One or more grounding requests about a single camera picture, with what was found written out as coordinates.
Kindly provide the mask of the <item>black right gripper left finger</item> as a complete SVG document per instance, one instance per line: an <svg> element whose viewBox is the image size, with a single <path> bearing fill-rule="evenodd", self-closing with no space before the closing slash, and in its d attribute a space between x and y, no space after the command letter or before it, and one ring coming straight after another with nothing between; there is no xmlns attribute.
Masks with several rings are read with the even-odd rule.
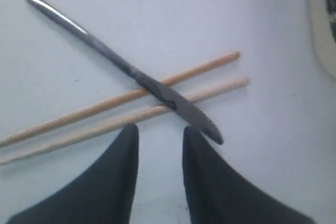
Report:
<svg viewBox="0 0 336 224"><path fill-rule="evenodd" d="M80 176L7 223L129 223L139 168L139 130L127 124Z"/></svg>

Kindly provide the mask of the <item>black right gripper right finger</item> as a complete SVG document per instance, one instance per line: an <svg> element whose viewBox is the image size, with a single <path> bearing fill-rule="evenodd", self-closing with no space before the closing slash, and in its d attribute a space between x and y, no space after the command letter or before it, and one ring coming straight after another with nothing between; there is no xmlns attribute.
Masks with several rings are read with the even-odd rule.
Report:
<svg viewBox="0 0 336 224"><path fill-rule="evenodd" d="M183 133L183 180L191 223L314 223L236 172L192 126Z"/></svg>

